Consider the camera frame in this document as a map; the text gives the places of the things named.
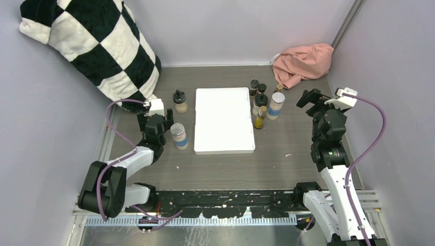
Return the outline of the silver lid jar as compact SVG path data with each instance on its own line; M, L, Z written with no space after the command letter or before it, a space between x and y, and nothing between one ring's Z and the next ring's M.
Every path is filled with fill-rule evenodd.
M281 92L275 92L271 96L268 106L266 117L269 120L275 120L280 115L283 103L285 102L285 95Z
M179 150L185 150L188 148L188 138L185 127L181 123L174 123L170 128L170 133L174 140L175 146Z

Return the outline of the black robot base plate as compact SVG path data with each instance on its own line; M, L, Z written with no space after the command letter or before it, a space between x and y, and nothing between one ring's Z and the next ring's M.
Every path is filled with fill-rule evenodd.
M173 190L157 191L148 204L138 206L169 217L181 211L182 218L284 218L290 212L308 212L293 190Z

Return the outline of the yellow oil bottle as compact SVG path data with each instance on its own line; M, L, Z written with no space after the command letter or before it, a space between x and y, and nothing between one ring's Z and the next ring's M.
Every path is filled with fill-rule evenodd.
M277 84L274 93L281 92L283 90L283 85Z
M261 106L259 107L256 119L254 121L254 127L256 129L262 129L263 128L263 121L266 117L267 107Z

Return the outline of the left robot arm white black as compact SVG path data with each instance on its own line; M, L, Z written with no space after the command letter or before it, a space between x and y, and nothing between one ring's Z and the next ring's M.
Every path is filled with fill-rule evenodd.
M160 158L166 144L164 134L174 123L173 110L167 109L165 116L138 114L138 121L143 138L132 151L110 162L90 165L77 201L80 209L107 220L132 205L145 212L156 208L155 187L140 182L127 186L127 179Z

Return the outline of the black cap jar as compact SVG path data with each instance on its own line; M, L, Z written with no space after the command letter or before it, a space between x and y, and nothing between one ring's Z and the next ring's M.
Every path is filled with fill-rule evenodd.
M259 109L261 106L267 106L268 105L268 96L264 93L260 93L255 96L252 106L252 114L254 116L258 115Z
M188 111L188 105L187 105L187 98L185 95L185 92L176 90L172 95L172 100L174 102L175 110L180 113L184 114Z

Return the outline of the small dark bottle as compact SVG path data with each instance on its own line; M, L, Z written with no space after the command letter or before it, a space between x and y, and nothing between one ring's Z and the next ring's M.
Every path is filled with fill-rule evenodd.
M267 86L263 83L259 84L257 87L257 94L264 93L267 89Z
M250 87L249 87L249 96L255 97L258 93L258 86L259 81L257 79L253 79L250 81Z

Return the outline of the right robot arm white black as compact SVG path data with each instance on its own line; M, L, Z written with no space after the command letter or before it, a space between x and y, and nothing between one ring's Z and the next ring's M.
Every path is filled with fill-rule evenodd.
M305 90L297 102L312 117L311 158L327 184L329 197L320 186L312 182L298 182L294 187L293 205L299 210L308 209L322 229L328 245L387 245L371 227L357 197L351 178L357 158L349 161L342 144L346 133L347 117L344 114L360 99L351 88L338 88L336 97L329 97L318 89Z

